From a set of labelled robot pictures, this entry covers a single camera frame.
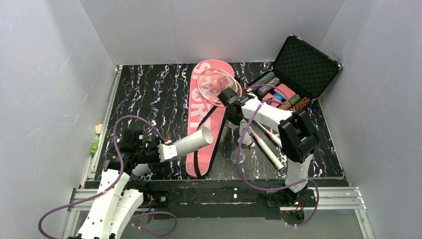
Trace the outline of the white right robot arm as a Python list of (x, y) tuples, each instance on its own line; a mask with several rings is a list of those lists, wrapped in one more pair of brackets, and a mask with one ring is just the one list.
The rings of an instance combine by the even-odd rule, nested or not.
[(249, 123), (255, 121), (278, 130), (281, 149), (288, 163), (284, 186), (274, 190), (283, 190), (293, 197), (302, 196), (308, 188), (308, 170), (320, 142), (307, 113), (275, 108), (253, 94), (239, 96), (231, 88), (222, 91), (218, 99), (227, 108), (228, 118), (234, 124), (248, 120)]

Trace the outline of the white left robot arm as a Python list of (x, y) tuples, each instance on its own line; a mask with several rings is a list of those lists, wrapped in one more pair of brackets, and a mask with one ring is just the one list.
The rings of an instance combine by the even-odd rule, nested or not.
[(146, 206), (151, 209), (154, 199), (147, 192), (149, 184), (130, 181), (133, 169), (142, 163), (158, 160), (159, 137), (149, 140), (142, 130), (126, 129), (111, 147), (104, 163), (98, 188), (99, 197), (92, 205), (85, 221), (76, 232), (76, 239), (118, 239), (135, 211)]

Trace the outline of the white shuttlecock front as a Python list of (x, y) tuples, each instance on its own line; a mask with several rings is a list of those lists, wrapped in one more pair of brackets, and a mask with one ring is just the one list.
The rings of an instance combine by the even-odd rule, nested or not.
[(238, 143), (241, 145), (242, 148), (254, 148), (256, 145), (250, 133), (246, 133), (243, 138), (240, 135)]

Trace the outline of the white shuttlecock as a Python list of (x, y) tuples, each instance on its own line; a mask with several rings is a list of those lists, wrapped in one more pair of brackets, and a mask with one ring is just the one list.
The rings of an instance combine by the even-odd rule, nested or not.
[(249, 135), (249, 127), (247, 126), (248, 122), (245, 119), (242, 119), (239, 123), (239, 135), (246, 137)]
[(250, 133), (246, 133), (243, 138), (240, 135), (238, 143), (241, 145), (242, 148), (254, 148), (256, 145)]

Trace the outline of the white shuttlecock tube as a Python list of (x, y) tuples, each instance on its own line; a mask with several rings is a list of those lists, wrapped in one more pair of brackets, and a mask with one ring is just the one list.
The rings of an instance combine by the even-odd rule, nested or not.
[[(189, 134), (175, 142), (168, 141), (167, 143), (161, 142), (160, 144), (175, 145), (178, 152), (178, 158), (175, 160), (178, 160), (212, 143), (213, 143), (213, 135), (211, 131), (207, 127), (203, 127), (195, 131), (194, 133)], [(139, 164), (135, 166), (135, 168), (132, 171), (132, 174), (140, 177), (149, 172), (156, 173), (165, 169), (167, 165), (169, 165), (173, 161), (160, 162), (159, 164), (152, 167), (149, 167), (146, 164)]]

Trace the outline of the clear round tube lid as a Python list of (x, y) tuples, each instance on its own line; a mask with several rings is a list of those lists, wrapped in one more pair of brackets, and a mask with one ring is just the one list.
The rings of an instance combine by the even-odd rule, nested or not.
[(231, 153), (230, 159), (235, 164), (242, 164), (245, 161), (245, 153), (243, 150), (240, 150), (239, 152), (235, 150)]

